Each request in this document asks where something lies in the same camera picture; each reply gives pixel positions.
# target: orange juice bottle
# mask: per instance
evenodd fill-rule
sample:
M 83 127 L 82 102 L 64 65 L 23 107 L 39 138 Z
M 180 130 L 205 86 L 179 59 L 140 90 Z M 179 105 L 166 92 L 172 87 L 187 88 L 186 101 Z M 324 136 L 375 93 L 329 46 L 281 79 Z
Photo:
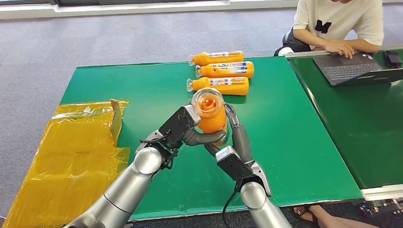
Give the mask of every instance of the orange juice bottle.
M 189 65 L 205 66 L 210 63 L 229 63 L 229 62 L 242 62 L 242 51 L 227 51 L 217 53 L 201 52 L 195 56 L 190 55 Z
M 197 91 L 192 98 L 192 106 L 199 114 L 201 120 L 197 125 L 204 133 L 214 133 L 219 130 L 227 132 L 227 116 L 225 114 L 224 100 L 220 92 L 214 88 L 203 88 Z M 216 146 L 225 145 L 228 134 Z
M 249 90 L 249 80 L 247 77 L 202 77 L 197 80 L 188 79 L 186 84 L 188 92 L 211 87 L 224 95 L 246 95 Z
M 255 69 L 252 62 L 213 63 L 196 66 L 197 77 L 253 77 Z

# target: black cable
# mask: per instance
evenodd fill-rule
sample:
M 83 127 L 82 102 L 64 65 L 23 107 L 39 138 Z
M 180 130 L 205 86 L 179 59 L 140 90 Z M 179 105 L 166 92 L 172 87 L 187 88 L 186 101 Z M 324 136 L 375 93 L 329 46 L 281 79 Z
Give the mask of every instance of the black cable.
M 224 225 L 227 228 L 230 228 L 230 226 L 228 225 L 227 221 L 225 221 L 225 210 L 227 209 L 228 205 L 231 203 L 231 201 L 234 198 L 235 194 L 237 194 L 237 192 L 240 191 L 242 182 L 243 182 L 243 177 L 242 177 L 242 179 L 240 181 L 237 181 L 235 183 L 234 192 L 231 194 L 230 198 L 227 200 L 227 202 L 224 205 L 224 208 L 222 209 L 222 221 L 224 221 Z
M 173 166 L 173 159 L 178 155 L 179 150 L 175 149 L 171 155 L 162 163 L 161 170 L 167 168 L 172 169 Z

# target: yellow plastic bag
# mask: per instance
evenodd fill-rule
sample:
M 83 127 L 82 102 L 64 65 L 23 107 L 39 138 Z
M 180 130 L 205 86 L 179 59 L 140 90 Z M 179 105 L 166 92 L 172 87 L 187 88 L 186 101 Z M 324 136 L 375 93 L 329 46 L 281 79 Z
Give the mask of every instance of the yellow plastic bag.
M 117 111 L 111 102 L 57 108 L 3 228 L 60 228 L 101 196 L 130 152 L 115 147 L 128 101 L 118 103 Z

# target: bottle cap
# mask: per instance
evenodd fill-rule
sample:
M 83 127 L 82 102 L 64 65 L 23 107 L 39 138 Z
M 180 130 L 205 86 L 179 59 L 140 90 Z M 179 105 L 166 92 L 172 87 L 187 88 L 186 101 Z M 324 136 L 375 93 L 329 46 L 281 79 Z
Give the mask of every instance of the bottle cap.
M 200 117 L 217 115 L 224 105 L 220 92 L 214 88 L 199 89 L 192 98 L 192 106 Z
M 190 78 L 186 80 L 186 90 L 188 92 L 193 91 L 193 80 L 191 80 Z
M 202 68 L 199 65 L 196 65 L 196 77 L 199 78 L 202 76 Z
M 194 56 L 192 54 L 189 55 L 189 66 L 194 65 Z

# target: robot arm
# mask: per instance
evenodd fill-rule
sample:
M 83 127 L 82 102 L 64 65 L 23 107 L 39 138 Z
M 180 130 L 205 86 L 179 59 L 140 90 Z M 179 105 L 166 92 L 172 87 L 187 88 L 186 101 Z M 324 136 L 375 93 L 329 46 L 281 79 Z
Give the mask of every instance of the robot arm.
M 140 140 L 133 162 L 90 208 L 64 227 L 122 228 L 142 200 L 151 179 L 160 170 L 172 167 L 183 143 L 212 143 L 225 135 L 225 132 L 197 133 L 194 127 L 199 122 L 200 117 L 191 105 L 180 107 L 158 130 Z
M 204 147 L 215 156 L 217 165 L 239 183 L 242 202 L 259 228 L 291 228 L 281 210 L 269 200 L 269 183 L 262 168 L 253 160 L 245 128 L 233 107 L 225 104 L 225 108 L 232 128 L 233 146 L 219 150 L 209 143 Z

